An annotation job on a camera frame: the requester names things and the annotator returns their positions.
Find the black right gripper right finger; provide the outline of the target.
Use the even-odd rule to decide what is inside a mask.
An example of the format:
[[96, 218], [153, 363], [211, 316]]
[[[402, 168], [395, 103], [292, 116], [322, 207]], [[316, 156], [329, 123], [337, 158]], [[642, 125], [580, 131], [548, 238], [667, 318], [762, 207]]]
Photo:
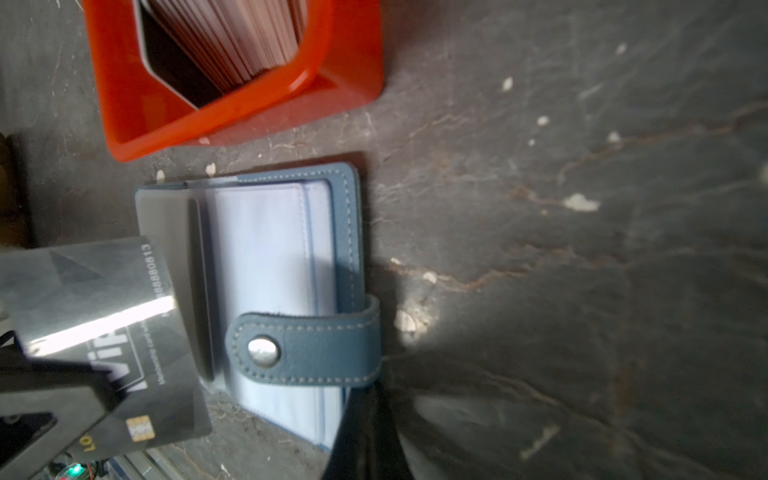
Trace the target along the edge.
[[413, 480], [384, 387], [373, 384], [371, 418], [371, 478]]

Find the red plastic tray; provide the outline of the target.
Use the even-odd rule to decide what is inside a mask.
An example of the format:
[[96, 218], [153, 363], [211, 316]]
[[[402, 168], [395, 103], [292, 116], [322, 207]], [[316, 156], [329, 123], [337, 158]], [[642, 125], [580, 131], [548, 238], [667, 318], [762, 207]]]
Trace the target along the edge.
[[119, 162], [265, 137], [365, 106], [383, 89], [376, 1], [309, 2], [306, 35], [290, 63], [199, 109], [143, 66], [133, 2], [82, 7], [105, 142]]

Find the blue leather card holder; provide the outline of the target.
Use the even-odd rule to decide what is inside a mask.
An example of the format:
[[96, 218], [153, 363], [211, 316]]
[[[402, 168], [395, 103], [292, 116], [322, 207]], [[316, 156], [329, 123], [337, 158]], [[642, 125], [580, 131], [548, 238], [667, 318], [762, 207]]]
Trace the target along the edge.
[[147, 189], [186, 191], [200, 207], [214, 372], [203, 386], [331, 448], [351, 391], [381, 369], [357, 170], [336, 162]]

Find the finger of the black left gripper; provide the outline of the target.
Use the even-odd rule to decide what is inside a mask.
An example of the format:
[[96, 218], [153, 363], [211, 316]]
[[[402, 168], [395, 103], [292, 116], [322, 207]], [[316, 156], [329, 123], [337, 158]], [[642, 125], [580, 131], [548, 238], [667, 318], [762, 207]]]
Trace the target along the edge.
[[112, 413], [120, 393], [86, 364], [27, 356], [1, 334], [1, 477], [31, 479]]

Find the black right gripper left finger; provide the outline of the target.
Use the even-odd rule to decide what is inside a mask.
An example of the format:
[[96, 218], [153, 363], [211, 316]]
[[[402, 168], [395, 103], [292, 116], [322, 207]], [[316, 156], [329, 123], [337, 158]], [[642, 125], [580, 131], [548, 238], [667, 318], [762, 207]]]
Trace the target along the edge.
[[323, 480], [372, 478], [374, 400], [373, 386], [351, 391]]

